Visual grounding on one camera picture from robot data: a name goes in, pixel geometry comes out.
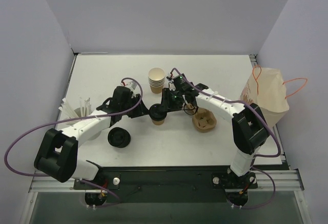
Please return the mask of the black cup lid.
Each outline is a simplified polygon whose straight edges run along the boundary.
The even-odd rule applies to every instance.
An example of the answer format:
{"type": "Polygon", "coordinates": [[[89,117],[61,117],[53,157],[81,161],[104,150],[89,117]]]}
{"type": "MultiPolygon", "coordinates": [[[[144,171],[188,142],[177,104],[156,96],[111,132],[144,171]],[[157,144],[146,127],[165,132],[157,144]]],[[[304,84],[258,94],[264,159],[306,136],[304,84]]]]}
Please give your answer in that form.
{"type": "Polygon", "coordinates": [[[154,121],[162,121],[166,118],[167,112],[163,111],[161,104],[153,104],[149,109],[149,116],[154,121]]]}

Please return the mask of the brown paper cup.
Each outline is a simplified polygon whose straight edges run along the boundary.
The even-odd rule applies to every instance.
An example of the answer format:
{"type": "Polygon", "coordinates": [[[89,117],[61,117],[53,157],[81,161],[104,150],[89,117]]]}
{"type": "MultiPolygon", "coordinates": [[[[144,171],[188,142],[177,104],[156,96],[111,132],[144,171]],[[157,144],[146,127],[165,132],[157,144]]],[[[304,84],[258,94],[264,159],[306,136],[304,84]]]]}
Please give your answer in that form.
{"type": "Polygon", "coordinates": [[[152,123],[156,126],[160,126],[165,122],[165,119],[162,120],[156,120],[156,119],[152,119],[152,123]]]}

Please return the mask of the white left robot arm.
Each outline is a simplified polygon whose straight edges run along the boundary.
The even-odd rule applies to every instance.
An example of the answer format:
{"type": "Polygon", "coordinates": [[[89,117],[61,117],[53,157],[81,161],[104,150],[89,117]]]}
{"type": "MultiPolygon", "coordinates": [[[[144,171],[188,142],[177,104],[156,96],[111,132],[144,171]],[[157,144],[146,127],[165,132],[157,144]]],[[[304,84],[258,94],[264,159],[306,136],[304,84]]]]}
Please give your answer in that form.
{"type": "Polygon", "coordinates": [[[118,86],[113,95],[98,106],[91,115],[62,130],[48,130],[34,161],[34,167],[59,182],[70,178],[85,179],[94,189],[100,188],[104,175],[93,162],[78,158],[78,147],[96,134],[113,126],[122,116],[136,118],[149,114],[141,94],[118,86]]]}

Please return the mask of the paper bag with orange handles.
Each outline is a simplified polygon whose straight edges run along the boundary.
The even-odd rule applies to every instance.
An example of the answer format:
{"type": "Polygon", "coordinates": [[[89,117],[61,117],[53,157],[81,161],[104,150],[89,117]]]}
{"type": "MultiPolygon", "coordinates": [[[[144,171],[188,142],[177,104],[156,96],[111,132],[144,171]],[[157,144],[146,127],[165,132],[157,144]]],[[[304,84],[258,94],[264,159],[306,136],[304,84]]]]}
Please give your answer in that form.
{"type": "Polygon", "coordinates": [[[300,91],[307,82],[308,79],[302,77],[284,80],[279,69],[255,65],[240,99],[248,104],[257,104],[268,127],[273,128],[290,109],[287,98],[300,91]],[[287,94],[286,84],[299,79],[303,80],[304,84],[293,93],[287,94]]]}

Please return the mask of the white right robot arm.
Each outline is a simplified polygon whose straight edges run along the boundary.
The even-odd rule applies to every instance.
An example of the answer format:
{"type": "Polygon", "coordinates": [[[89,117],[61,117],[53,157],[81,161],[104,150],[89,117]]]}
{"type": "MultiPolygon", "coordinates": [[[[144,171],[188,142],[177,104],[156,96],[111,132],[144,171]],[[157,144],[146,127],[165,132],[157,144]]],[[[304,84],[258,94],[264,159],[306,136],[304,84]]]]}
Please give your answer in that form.
{"type": "Polygon", "coordinates": [[[270,135],[270,129],[260,108],[256,104],[249,105],[244,101],[226,99],[204,84],[194,85],[187,81],[184,74],[169,76],[168,79],[173,88],[162,90],[161,103],[156,106],[160,117],[191,105],[193,111],[207,109],[230,122],[237,152],[230,165],[231,171],[227,174],[227,180],[233,187],[243,184],[259,148],[270,135]]]}

